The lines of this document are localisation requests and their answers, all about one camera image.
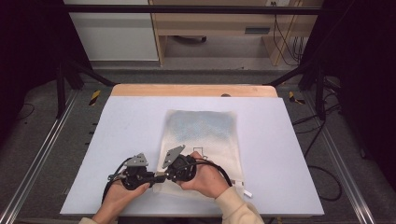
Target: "person's left hand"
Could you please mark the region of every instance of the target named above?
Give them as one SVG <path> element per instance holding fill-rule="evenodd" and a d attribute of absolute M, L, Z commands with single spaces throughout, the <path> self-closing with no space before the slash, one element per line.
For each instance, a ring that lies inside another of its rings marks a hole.
<path fill-rule="evenodd" d="M 148 188 L 149 183 L 146 183 L 135 190 L 128 190 L 122 185 L 120 180 L 115 181 L 108 190 L 102 206 L 92 217 L 92 220 L 98 224 L 113 222 L 128 203 L 142 195 Z"/>

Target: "white cabinet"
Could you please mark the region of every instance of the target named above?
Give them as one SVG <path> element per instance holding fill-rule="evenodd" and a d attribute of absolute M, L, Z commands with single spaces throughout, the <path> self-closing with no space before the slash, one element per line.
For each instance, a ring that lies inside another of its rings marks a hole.
<path fill-rule="evenodd" d="M 147 5 L 145 0 L 64 0 L 65 4 Z M 90 61 L 158 61 L 148 13 L 70 13 Z"/>

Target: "metal bracket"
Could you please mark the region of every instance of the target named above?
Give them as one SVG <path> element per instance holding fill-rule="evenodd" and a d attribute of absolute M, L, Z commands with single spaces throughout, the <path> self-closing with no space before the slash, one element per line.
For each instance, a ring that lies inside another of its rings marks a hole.
<path fill-rule="evenodd" d="M 137 156 L 133 156 L 127 162 L 124 163 L 125 166 L 148 166 L 148 160 L 145 154 L 139 153 Z"/>
<path fill-rule="evenodd" d="M 185 147 L 186 146 L 182 145 L 180 147 L 169 149 L 166 152 L 166 157 L 165 160 L 163 161 L 163 169 L 168 167 L 170 164 L 172 164 L 172 162 L 174 162 L 174 160 L 177 158 L 178 155 L 180 155 L 180 152 L 183 151 Z"/>

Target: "aluminum rail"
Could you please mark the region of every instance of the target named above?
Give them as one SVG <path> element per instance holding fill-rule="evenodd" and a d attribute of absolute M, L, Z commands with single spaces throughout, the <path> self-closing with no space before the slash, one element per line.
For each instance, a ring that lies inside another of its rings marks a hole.
<path fill-rule="evenodd" d="M 303 91 L 303 96 L 308 103 L 309 108 L 312 113 L 315 114 L 314 100 L 311 94 Z M 316 123 L 320 125 L 320 120 L 316 119 Z M 375 224 L 374 217 L 366 203 L 358 185 L 352 177 L 352 173 L 349 172 L 346 163 L 344 162 L 341 154 L 339 153 L 337 146 L 332 140 L 332 136 L 326 126 L 322 130 L 322 136 L 324 138 L 324 143 L 327 145 L 327 151 L 329 153 L 330 159 L 332 160 L 332 165 L 340 178 L 340 182 L 344 187 L 347 197 L 355 210 L 356 216 L 361 224 Z"/>
<path fill-rule="evenodd" d="M 194 14 L 272 14 L 334 15 L 340 10 L 323 7 L 237 7 L 237 6 L 168 6 L 168 5 L 44 5 L 44 10 L 90 13 L 194 13 Z"/>
<path fill-rule="evenodd" d="M 50 154 L 59 133 L 61 132 L 70 114 L 70 111 L 73 108 L 77 96 L 78 91 L 71 92 L 66 104 L 66 110 L 64 111 L 62 116 L 59 119 L 56 119 L 53 123 L 46 140 L 44 141 L 41 148 L 38 150 L 37 155 L 35 156 L 35 160 L 32 162 L 20 186 L 18 187 L 13 198 L 11 199 L 11 202 L 8 204 L 5 211 L 1 214 L 0 224 L 11 224 L 15 221 L 18 213 L 21 210 L 21 207 L 23 206 L 24 201 L 26 200 L 26 197 L 28 196 L 30 190 L 33 187 L 33 184 L 35 183 L 35 180 L 38 178 L 41 168 L 43 167 L 48 155 Z"/>

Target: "black pole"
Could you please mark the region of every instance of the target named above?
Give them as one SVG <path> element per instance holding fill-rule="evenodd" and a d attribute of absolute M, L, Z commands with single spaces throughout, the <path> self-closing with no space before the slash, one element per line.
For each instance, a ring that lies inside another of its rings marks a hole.
<path fill-rule="evenodd" d="M 64 78 L 70 84 L 70 87 L 73 90 L 81 90 L 84 87 L 84 82 L 81 79 L 77 69 L 73 68 L 67 60 L 63 61 L 63 69 L 62 72 L 64 73 Z"/>
<path fill-rule="evenodd" d="M 276 14 L 333 15 L 339 10 L 323 7 L 236 7 L 236 6 L 167 6 L 167 5 L 45 5 L 45 10 L 90 13 L 194 13 L 194 14 Z"/>
<path fill-rule="evenodd" d="M 323 67 L 320 66 L 320 63 L 317 63 L 317 67 L 315 69 L 318 72 L 317 75 L 317 89 L 315 95 L 315 109 L 317 110 L 318 117 L 321 120 L 326 119 L 326 110 L 324 109 L 324 99 L 323 99 L 323 90 L 324 90 L 324 74 Z"/>
<path fill-rule="evenodd" d="M 108 87 L 113 87 L 115 85 L 117 85 L 118 83 L 112 82 L 110 80 L 108 80 L 105 77 L 101 77 L 99 74 L 95 73 L 94 71 L 92 71 L 89 68 L 86 68 L 84 66 L 82 66 L 81 64 L 77 63 L 74 60 L 67 60 L 67 63 L 72 66 L 74 69 L 78 70 L 81 73 L 84 73 L 85 75 L 88 75 L 98 81 L 100 81 L 101 83 L 105 84 Z"/>
<path fill-rule="evenodd" d="M 276 79 L 276 80 L 274 80 L 274 81 L 272 81 L 270 83 L 263 84 L 263 85 L 270 85 L 270 86 L 276 87 L 276 86 L 282 84 L 283 82 L 289 80 L 292 77 L 295 77 L 295 76 L 300 75 L 300 74 L 304 74 L 302 79 L 301 79 L 301 81 L 300 81 L 300 83 L 299 83 L 299 87 L 302 90 L 309 89 L 309 87 L 313 83 L 313 80 L 315 79 L 315 74 L 314 73 L 310 73 L 308 75 L 308 74 L 305 74 L 305 73 L 308 71 L 308 69 L 311 68 L 311 66 L 315 66 L 318 63 L 318 61 L 321 60 L 321 58 L 322 58 L 322 56 L 324 54 L 324 50 L 325 50 L 328 42 L 332 39 L 332 37 L 334 36 L 334 34 L 336 32 L 336 29 L 338 28 L 340 23 L 344 20 L 344 17 L 346 16 L 346 14 L 348 13 L 348 11 L 350 10 L 350 8 L 352 7 L 352 5 L 354 3 L 355 3 L 355 0 L 351 0 L 351 3 L 348 5 L 346 10 L 340 16 L 340 18 L 335 23 L 335 25 L 332 27 L 330 32 L 327 33 L 327 35 L 323 38 L 323 40 L 320 42 L 319 46 L 314 51 L 314 53 L 311 56 L 311 58 L 306 63 L 300 64 L 297 68 L 289 71 L 284 76 L 282 76 L 282 77 L 280 77 L 280 78 L 278 78 L 278 79 Z"/>
<path fill-rule="evenodd" d="M 64 110 L 66 109 L 66 97 L 64 93 L 64 74 L 63 65 L 59 63 L 59 67 L 56 69 L 56 90 L 58 92 L 58 114 L 56 118 L 60 118 Z"/>

